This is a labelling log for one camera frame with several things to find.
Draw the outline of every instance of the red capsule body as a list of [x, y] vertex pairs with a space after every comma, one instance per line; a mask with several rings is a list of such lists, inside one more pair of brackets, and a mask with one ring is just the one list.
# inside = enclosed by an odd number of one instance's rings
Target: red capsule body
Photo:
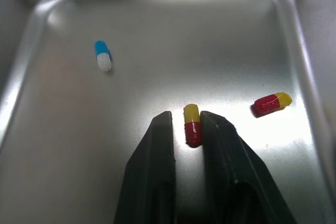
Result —
[[254, 102], [254, 107], [258, 114], [268, 114], [280, 108], [280, 102], [275, 94], [260, 98]]
[[187, 145], [196, 148], [202, 144], [200, 122], [185, 123], [184, 129]]

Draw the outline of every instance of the yellow capsule cap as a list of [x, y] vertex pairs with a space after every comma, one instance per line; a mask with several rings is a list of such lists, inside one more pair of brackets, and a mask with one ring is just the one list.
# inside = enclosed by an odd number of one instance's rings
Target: yellow capsule cap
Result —
[[275, 95], [279, 100], [280, 109], [283, 109], [284, 107], [287, 107], [292, 103], [292, 98], [284, 92], [276, 93]]
[[183, 109], [184, 123], [200, 122], [198, 107], [196, 104], [188, 104]]

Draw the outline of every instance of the stainless steel tray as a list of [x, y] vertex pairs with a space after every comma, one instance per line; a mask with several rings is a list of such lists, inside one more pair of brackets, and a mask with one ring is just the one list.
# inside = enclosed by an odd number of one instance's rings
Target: stainless steel tray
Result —
[[[114, 72], [99, 70], [96, 40]], [[235, 124], [298, 223], [334, 223], [315, 141], [328, 136], [305, 50], [291, 0], [42, 0], [0, 107], [1, 219], [110, 223], [125, 164], [165, 110], [177, 214], [202, 219], [202, 148], [185, 144], [183, 122], [183, 107], [196, 103]], [[253, 101], [280, 91], [292, 105], [254, 118]]]

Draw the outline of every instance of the blue and white capsule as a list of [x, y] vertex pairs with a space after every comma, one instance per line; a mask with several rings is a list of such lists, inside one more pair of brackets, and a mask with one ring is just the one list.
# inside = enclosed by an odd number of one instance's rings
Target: blue and white capsule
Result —
[[106, 43], [102, 40], [95, 43], [97, 62], [100, 70], [107, 72], [113, 66], [112, 56]]

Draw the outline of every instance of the capsule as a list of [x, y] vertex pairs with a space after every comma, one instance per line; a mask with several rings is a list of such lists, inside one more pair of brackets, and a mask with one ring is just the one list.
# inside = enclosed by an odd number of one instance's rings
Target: capsule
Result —
[[107, 72], [109, 71], [112, 64], [112, 56], [110, 50], [106, 46], [105, 42], [100, 40], [95, 43], [96, 58], [100, 70]]
[[271, 94], [254, 102], [254, 110], [258, 116], [263, 116], [282, 110], [292, 103], [292, 98], [284, 93]]
[[183, 111], [186, 143], [192, 148], [199, 147], [202, 144], [202, 136], [198, 107], [196, 104], [188, 104]]

